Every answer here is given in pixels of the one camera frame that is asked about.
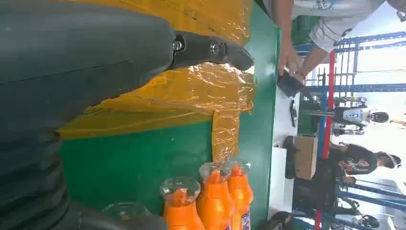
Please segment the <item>person's left hand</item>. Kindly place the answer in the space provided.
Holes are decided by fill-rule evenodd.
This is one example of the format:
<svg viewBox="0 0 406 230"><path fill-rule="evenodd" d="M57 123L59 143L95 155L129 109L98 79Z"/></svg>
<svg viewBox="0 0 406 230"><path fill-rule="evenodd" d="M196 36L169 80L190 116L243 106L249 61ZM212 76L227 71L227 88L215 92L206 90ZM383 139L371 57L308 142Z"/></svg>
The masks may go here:
<svg viewBox="0 0 406 230"><path fill-rule="evenodd" d="M304 83L306 80L308 73L306 73L304 70L297 70L294 72L294 77L300 82L300 83Z"/></svg>

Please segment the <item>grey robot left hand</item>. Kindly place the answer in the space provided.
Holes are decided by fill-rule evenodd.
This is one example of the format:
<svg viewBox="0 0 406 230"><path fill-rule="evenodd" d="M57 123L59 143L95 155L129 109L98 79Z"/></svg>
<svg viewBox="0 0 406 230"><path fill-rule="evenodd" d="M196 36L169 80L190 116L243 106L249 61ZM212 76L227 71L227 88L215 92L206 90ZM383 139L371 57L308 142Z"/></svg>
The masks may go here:
<svg viewBox="0 0 406 230"><path fill-rule="evenodd" d="M176 31L163 18L94 3L0 3L0 227L166 230L162 217L118 220L71 201L58 130L87 107L200 63L245 71L247 50Z"/></svg>

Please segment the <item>person's right hand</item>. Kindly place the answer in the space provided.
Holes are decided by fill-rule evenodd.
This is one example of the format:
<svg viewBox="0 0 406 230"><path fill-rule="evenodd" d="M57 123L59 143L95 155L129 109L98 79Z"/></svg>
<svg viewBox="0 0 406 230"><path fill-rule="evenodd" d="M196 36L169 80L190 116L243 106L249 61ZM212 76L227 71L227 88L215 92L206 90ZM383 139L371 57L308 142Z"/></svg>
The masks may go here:
<svg viewBox="0 0 406 230"><path fill-rule="evenodd" d="M302 59L297 54L290 41L282 41L278 61L278 75L282 76L287 69L290 74L294 74L302 66Z"/></svg>

